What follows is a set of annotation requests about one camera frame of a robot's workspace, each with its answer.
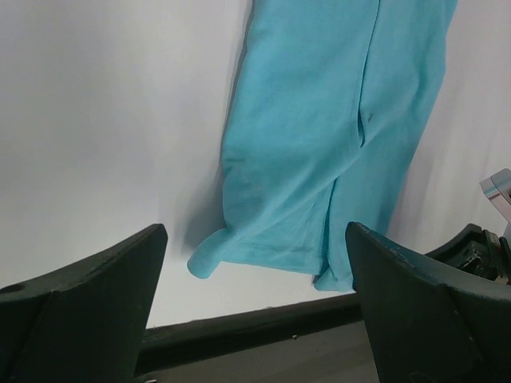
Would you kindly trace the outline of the light blue t shirt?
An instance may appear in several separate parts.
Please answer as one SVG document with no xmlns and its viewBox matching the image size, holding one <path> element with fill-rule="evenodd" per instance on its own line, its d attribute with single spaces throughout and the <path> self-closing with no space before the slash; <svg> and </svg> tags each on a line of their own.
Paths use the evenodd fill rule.
<svg viewBox="0 0 511 383">
<path fill-rule="evenodd" d="M 385 233 L 446 67 L 454 1 L 255 1 L 223 136 L 225 227 L 188 260 L 351 290 L 344 232 Z"/>
</svg>

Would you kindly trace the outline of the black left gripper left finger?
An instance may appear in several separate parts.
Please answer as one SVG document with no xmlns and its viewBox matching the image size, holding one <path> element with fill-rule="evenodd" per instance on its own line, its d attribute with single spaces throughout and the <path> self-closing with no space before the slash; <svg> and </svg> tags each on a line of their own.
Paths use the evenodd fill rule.
<svg viewBox="0 0 511 383">
<path fill-rule="evenodd" d="M 161 223 L 1 290 L 3 382 L 130 382 L 168 242 Z"/>
</svg>

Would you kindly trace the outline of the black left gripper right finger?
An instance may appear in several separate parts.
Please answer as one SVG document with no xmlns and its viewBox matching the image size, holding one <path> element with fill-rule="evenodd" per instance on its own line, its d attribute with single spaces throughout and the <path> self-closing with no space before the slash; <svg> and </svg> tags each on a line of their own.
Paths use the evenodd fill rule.
<svg viewBox="0 0 511 383">
<path fill-rule="evenodd" d="M 346 244 L 382 382 L 507 382 L 510 285 L 350 223 Z"/>
</svg>

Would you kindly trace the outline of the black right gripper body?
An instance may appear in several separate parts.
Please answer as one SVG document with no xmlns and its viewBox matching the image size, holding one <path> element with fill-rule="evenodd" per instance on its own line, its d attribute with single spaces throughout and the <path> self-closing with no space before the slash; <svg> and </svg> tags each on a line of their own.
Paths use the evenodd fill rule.
<svg viewBox="0 0 511 383">
<path fill-rule="evenodd" d="M 478 225 L 468 224 L 426 256 L 477 277 L 510 285 L 510 241 Z"/>
</svg>

